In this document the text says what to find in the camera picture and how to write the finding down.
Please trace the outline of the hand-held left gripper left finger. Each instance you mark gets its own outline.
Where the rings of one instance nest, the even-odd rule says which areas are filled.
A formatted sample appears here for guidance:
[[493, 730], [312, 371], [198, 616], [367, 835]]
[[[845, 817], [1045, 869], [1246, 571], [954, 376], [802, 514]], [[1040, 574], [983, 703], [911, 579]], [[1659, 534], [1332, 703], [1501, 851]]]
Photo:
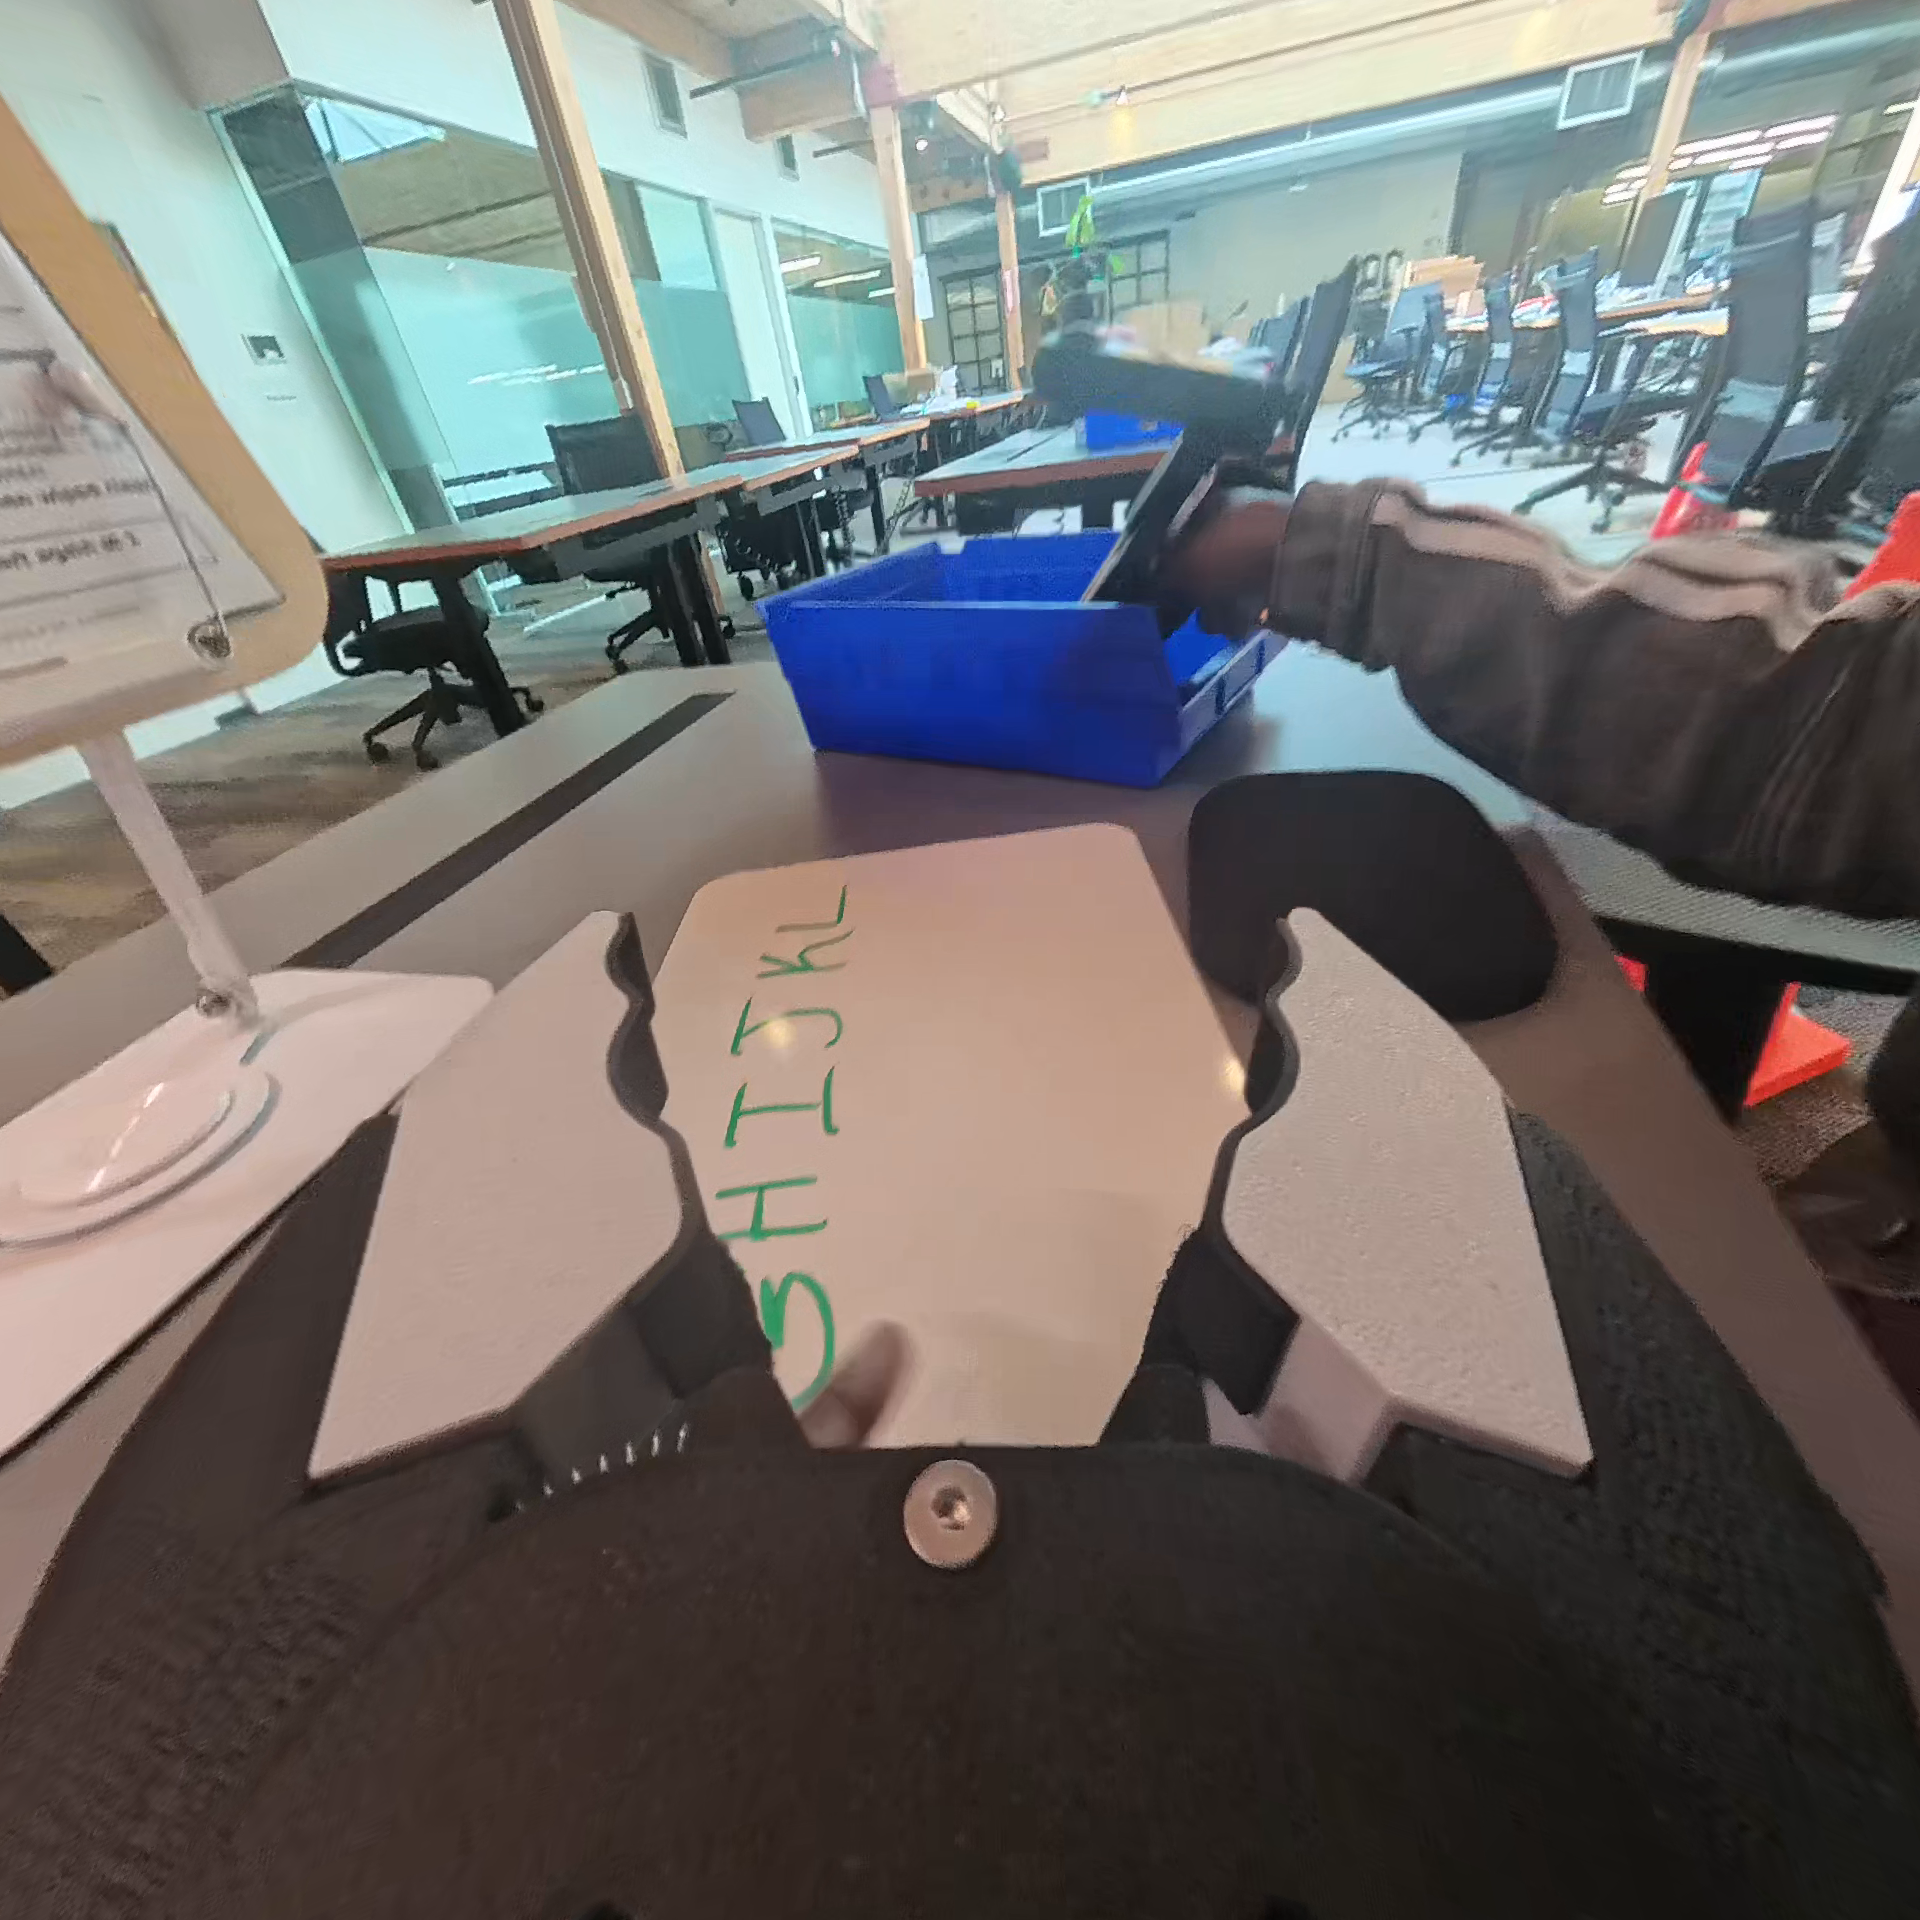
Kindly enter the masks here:
[[586, 916], [398, 1103], [312, 1480], [503, 1438], [531, 1480], [673, 1454], [771, 1373], [756, 1288], [665, 1124], [634, 916]]

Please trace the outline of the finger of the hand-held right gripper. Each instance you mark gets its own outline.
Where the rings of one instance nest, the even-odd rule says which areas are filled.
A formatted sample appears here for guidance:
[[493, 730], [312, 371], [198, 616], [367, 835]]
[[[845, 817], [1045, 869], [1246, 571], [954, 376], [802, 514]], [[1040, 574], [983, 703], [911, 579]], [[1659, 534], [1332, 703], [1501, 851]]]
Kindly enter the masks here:
[[1135, 493], [1112, 556], [1080, 592], [1083, 606], [1140, 606], [1157, 616], [1188, 616], [1191, 594], [1165, 582], [1165, 556], [1188, 514], [1201, 508], [1228, 458], [1225, 436], [1179, 436]]

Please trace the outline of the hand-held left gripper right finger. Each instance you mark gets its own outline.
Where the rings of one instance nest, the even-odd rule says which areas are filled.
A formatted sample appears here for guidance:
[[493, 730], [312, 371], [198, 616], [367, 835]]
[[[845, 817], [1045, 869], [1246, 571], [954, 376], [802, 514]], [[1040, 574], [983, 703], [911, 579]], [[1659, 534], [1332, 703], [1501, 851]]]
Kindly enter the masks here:
[[1593, 1466], [1507, 1092], [1319, 909], [1269, 930], [1235, 1098], [1188, 1140], [1157, 1332], [1201, 1445], [1366, 1480], [1399, 1437]]

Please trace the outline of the blue plastic bin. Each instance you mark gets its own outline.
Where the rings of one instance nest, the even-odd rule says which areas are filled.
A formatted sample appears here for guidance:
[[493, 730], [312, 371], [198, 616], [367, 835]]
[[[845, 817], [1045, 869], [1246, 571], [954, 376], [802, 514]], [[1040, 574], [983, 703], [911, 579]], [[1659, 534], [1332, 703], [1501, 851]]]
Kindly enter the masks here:
[[1279, 638], [1163, 634], [1089, 600], [1114, 531], [917, 542], [760, 597], [821, 753], [1152, 790], [1245, 705]]

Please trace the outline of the white whiteboard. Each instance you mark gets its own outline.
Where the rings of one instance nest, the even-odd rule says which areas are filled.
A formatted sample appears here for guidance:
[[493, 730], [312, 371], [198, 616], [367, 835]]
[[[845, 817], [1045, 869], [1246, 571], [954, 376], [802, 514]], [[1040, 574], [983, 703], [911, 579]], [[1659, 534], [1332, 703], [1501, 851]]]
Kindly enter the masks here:
[[876, 1445], [1097, 1438], [1245, 1115], [1130, 829], [715, 879], [653, 1033], [798, 1409], [894, 1324]]

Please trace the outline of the person's right forearm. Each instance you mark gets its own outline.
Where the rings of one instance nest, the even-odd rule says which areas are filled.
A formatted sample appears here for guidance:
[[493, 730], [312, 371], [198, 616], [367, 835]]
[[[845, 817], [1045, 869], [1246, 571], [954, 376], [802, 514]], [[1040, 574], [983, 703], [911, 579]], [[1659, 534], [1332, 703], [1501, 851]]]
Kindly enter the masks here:
[[1391, 673], [1424, 728], [1541, 802], [1741, 899], [1916, 916], [1916, 585], [1841, 597], [1747, 534], [1584, 565], [1400, 479], [1310, 484], [1278, 634]]

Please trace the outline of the person's right hand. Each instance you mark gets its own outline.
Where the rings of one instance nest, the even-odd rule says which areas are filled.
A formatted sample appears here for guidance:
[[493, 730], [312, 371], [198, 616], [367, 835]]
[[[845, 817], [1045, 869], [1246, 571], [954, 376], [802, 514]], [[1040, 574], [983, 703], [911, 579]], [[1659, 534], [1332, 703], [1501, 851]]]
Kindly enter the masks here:
[[1161, 609], [1223, 638], [1263, 626], [1292, 495], [1216, 484], [1170, 525], [1161, 552]]

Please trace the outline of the wooden office desk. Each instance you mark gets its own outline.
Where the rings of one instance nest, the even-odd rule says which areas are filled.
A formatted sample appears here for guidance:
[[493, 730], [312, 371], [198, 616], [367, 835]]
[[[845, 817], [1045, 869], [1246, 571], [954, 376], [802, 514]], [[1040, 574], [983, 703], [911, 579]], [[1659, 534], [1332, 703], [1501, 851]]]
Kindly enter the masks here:
[[785, 508], [809, 508], [842, 474], [859, 468], [854, 436], [802, 445], [798, 451], [756, 451], [684, 479], [629, 490], [555, 495], [535, 506], [396, 534], [320, 559], [330, 582], [378, 582], [386, 588], [429, 588], [456, 635], [453, 660], [469, 681], [506, 685], [501, 660], [479, 624], [467, 582], [490, 565], [506, 565], [525, 585], [581, 582], [614, 562], [665, 562], [671, 634], [690, 665], [728, 661], [722, 616], [701, 569], [706, 542], [722, 522], [766, 520]]
[[1083, 425], [1043, 425], [931, 468], [916, 495], [963, 539], [1012, 534], [1029, 514], [1064, 527], [1072, 513], [1083, 531], [1112, 531], [1170, 451], [1171, 439], [1089, 448]]

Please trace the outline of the white table sign stand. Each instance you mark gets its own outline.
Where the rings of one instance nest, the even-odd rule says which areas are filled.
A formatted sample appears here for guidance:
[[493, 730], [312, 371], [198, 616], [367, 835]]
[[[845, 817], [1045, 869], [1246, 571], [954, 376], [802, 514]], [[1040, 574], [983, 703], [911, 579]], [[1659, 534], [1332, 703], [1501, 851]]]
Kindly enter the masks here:
[[190, 355], [2, 112], [2, 765], [78, 751], [186, 1013], [2, 1124], [2, 1454], [63, 1421], [493, 985], [255, 976], [132, 751], [320, 638], [320, 565]]

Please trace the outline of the black knobbly rounded object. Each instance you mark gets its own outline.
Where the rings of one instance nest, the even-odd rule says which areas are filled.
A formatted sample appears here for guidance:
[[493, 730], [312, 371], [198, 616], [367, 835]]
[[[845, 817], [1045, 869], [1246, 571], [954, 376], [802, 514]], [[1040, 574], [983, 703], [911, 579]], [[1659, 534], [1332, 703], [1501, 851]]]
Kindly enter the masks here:
[[1240, 1002], [1279, 979], [1279, 925], [1330, 921], [1448, 1022], [1533, 1007], [1556, 925], [1509, 838], [1406, 770], [1239, 778], [1188, 817], [1188, 948]]

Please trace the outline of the small orange object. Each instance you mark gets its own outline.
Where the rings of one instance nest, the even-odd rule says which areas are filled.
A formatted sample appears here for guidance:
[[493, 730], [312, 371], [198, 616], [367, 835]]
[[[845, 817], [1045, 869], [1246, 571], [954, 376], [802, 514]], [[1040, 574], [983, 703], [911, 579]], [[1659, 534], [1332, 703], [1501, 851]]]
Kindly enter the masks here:
[[1617, 955], [1723, 1118], [1841, 1068], [1852, 1042], [1795, 1013], [1795, 985], [1733, 955]]

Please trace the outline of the person's dark shoe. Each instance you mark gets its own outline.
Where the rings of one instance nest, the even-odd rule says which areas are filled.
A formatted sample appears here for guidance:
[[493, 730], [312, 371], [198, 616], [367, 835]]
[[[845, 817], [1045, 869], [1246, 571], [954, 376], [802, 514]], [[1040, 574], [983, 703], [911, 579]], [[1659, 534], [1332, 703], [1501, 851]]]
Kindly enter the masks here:
[[1836, 1140], [1775, 1197], [1836, 1288], [1916, 1301], [1916, 1162], [1876, 1118]]

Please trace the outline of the black office chair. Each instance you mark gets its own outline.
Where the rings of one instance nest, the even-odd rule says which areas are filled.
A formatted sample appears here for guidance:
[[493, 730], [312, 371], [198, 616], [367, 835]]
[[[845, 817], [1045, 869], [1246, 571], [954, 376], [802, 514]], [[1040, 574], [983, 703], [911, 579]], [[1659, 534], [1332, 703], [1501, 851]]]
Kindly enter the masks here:
[[420, 690], [367, 735], [367, 758], [378, 768], [392, 758], [386, 735], [412, 725], [409, 753], [419, 770], [437, 770], [429, 741], [453, 728], [469, 712], [488, 707], [477, 685], [477, 653], [453, 629], [445, 609], [371, 613], [369, 582], [347, 571], [328, 571], [323, 657], [340, 680], [402, 676], [420, 680]]

